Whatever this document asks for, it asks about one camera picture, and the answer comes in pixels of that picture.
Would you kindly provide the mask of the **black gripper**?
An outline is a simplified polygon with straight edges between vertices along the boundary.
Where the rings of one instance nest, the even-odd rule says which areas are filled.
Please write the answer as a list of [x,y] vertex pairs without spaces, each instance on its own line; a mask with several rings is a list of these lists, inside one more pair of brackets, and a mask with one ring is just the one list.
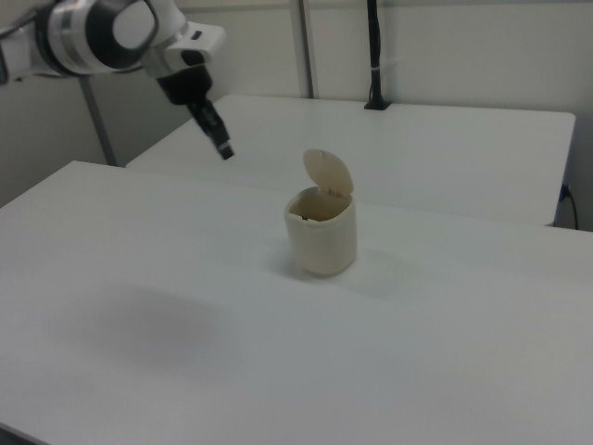
[[208,98],[212,79],[204,65],[158,78],[157,82],[173,105],[188,107],[224,160],[234,156],[226,126]]

